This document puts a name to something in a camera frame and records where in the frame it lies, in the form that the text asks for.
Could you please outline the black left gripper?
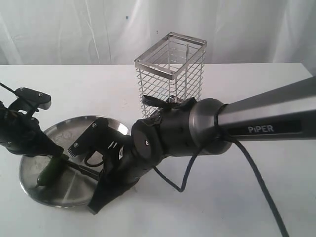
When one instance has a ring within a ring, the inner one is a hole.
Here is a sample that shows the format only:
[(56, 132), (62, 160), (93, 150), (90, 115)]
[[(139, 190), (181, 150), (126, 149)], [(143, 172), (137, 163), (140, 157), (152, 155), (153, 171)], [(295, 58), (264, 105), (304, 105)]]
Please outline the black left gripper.
[(64, 151), (41, 131), (35, 118), (8, 108), (0, 110), (0, 144), (12, 154), (28, 157), (59, 157)]

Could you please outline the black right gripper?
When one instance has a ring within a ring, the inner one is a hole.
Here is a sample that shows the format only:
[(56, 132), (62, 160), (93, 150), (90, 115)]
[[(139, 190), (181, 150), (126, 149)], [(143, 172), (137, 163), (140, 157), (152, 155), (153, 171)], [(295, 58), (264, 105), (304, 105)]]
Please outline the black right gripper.
[(105, 205), (132, 188), (140, 178), (153, 169), (153, 145), (147, 140), (123, 146), (122, 158), (111, 156), (104, 167), (96, 189), (87, 207), (97, 214)]

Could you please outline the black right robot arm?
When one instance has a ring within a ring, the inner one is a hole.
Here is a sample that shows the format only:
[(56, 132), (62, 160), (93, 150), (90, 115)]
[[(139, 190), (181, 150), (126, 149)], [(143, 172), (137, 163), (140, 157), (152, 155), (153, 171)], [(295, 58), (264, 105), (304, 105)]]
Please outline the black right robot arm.
[(219, 155), (233, 141), (315, 137), (315, 77), (231, 104), (188, 101), (133, 124), (122, 158), (102, 173), (88, 208), (97, 214), (167, 157)]

